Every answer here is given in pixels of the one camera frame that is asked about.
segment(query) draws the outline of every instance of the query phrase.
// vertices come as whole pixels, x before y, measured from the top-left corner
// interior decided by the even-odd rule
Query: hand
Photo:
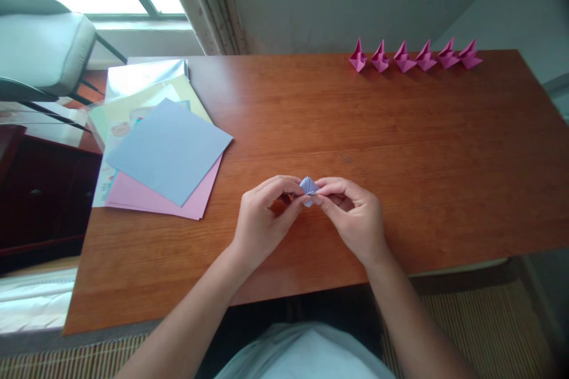
[[[295,176],[274,176],[241,197],[239,219],[232,245],[242,259],[253,269],[275,250],[310,196],[304,195],[301,180]],[[297,197],[290,202],[288,194]],[[281,215],[271,210],[273,202],[281,198],[289,205]]]
[[[332,220],[346,246],[366,268],[389,256],[378,198],[344,178],[322,178],[314,203]]]

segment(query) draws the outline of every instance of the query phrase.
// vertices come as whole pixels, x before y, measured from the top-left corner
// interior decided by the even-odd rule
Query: window frame
[[[158,12],[151,0],[138,0],[146,10],[143,14],[85,14],[91,21],[186,21],[184,14],[165,14]]]

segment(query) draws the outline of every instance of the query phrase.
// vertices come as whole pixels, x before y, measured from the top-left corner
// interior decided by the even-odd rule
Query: left hand
[[[302,204],[310,197],[304,195],[300,182],[295,176],[274,176],[241,197],[232,246],[250,267],[261,265],[275,250],[301,212]],[[297,197],[276,216],[271,206],[283,194]]]

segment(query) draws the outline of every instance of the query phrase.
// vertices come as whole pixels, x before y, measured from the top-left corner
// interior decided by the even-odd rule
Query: bamboo mat
[[[551,350],[519,280],[422,300],[482,378],[552,377]],[[147,335],[2,358],[0,378],[112,377]],[[382,344],[383,361],[402,378],[387,334]]]

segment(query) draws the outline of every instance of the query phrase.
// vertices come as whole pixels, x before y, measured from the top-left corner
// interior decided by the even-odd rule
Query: forearm
[[[366,270],[406,378],[476,377],[468,361],[427,314],[391,254]]]
[[[236,247],[225,249],[117,377],[193,377],[231,298],[253,269]]]

